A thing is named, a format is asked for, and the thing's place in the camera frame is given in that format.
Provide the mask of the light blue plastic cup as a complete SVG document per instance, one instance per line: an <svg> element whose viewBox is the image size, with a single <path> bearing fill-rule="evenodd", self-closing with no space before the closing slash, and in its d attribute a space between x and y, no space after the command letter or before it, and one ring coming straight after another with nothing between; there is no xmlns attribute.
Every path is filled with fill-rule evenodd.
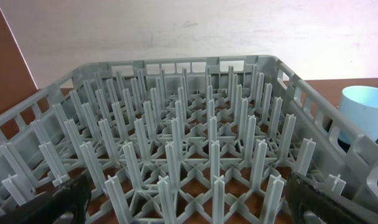
<svg viewBox="0 0 378 224"><path fill-rule="evenodd" d="M371 140L378 140L378 88L347 86L342 90L339 110Z"/></svg>

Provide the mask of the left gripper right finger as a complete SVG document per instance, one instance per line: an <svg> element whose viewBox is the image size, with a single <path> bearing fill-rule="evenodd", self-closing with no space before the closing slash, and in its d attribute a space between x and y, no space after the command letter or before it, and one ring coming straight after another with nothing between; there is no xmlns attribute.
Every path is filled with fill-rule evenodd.
<svg viewBox="0 0 378 224"><path fill-rule="evenodd" d="M305 212L313 213L325 223L366 223L298 172L290 174L286 187L285 196L294 223L305 223Z"/></svg>

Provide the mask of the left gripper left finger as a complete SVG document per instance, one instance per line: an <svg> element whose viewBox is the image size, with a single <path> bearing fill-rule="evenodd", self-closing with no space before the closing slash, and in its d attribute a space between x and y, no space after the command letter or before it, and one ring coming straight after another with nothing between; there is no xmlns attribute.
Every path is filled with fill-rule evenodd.
<svg viewBox="0 0 378 224"><path fill-rule="evenodd" d="M84 223L90 201L90 178L80 174L2 215L0 224L54 223L65 214L71 223Z"/></svg>

